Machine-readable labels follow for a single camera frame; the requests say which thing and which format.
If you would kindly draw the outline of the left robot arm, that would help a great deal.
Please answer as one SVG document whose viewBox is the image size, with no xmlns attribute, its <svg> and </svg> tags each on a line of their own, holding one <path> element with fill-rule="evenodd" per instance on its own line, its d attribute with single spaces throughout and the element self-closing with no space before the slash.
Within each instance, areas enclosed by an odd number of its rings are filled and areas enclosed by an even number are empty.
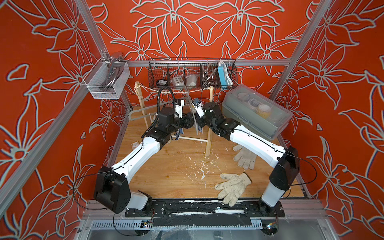
<svg viewBox="0 0 384 240">
<path fill-rule="evenodd" d="M 175 98 L 169 87 L 159 90 L 158 99 L 162 90 L 170 91 L 172 106 L 161 109 L 158 102 L 156 118 L 142 135 L 138 147 L 112 167 L 102 167 L 97 174 L 94 199 L 115 214 L 126 208 L 143 210 L 148 207 L 150 197 L 133 193 L 129 183 L 144 163 L 171 141 L 179 129 L 188 129 L 195 124 L 194 114 L 183 112 L 185 100 Z"/>
</svg>

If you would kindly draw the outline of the wooden drying rack stand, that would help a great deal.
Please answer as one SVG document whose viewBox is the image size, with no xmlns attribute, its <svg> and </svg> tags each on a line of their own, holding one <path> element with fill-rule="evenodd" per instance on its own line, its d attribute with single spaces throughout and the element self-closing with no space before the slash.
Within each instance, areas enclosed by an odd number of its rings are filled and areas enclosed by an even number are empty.
<svg viewBox="0 0 384 240">
<path fill-rule="evenodd" d="M 146 87 L 146 86 L 142 85 L 140 82 L 136 81 L 135 82 L 134 90 L 135 90 L 135 93 L 136 93 L 136 95 L 138 97 L 138 100 L 139 100 L 141 108 L 138 109 L 138 110 L 132 111 L 132 113 L 129 113 L 129 120 L 130 121 L 136 121 L 138 119 L 144 118 L 145 125 L 148 128 L 152 124 L 154 119 L 152 118 L 151 114 L 147 114 L 146 113 L 146 110 L 148 110 L 150 108 L 154 108 L 157 105 L 153 105 L 153 106 L 149 106 L 149 107 L 145 106 L 145 101 L 144 101 L 144 98 L 143 98 L 143 93 L 142 93 L 141 88 L 149 89 L 151 92 L 155 93 L 155 95 L 157 95 L 157 93 L 158 93 L 158 90 L 153 90 L 153 89 L 151 89 L 149 87 Z M 205 90 L 209 90 L 210 91 L 209 100 L 212 101 L 213 100 L 213 96 L 214 96 L 214 87 L 208 87 L 206 89 L 200 89 L 200 90 L 193 90 L 191 92 L 189 92 L 188 89 L 185 88 L 184 90 L 176 91 L 176 94 L 182 94 L 183 98 L 188 99 L 190 97 L 190 95 L 189 95 L 190 93 L 194 93 L 194 92 L 200 92 L 201 93 L 202 91 L 205 91 Z M 136 113 L 136 112 L 142 112 L 143 115 L 138 117 L 138 118 L 136 118 L 136 119 L 131 118 L 132 114 Z M 207 139 L 197 139 L 197 138 L 189 138 L 189 137 L 180 137 L 180 138 L 181 139 L 185 139 L 185 140 L 192 140 L 192 141 L 198 141 L 198 142 L 206 142 L 207 145 L 206 145 L 206 150 L 205 150 L 205 157 L 208 157 L 211 154 L 212 136 L 213 136 L 213 131 L 208 129 L 208 138 Z"/>
</svg>

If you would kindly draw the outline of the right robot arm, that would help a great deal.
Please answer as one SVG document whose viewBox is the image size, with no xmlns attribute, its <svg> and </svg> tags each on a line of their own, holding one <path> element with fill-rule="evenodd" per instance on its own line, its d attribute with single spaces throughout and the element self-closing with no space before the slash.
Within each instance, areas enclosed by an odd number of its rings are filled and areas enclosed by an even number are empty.
<svg viewBox="0 0 384 240">
<path fill-rule="evenodd" d="M 259 201 L 260 207 L 273 208 L 286 191 L 290 189 L 300 171 L 301 158 L 297 149 L 284 148 L 252 133 L 238 121 L 226 119 L 215 102 L 202 104 L 192 101 L 200 127 L 208 126 L 213 133 L 256 154 L 271 167 L 269 184 Z"/>
</svg>

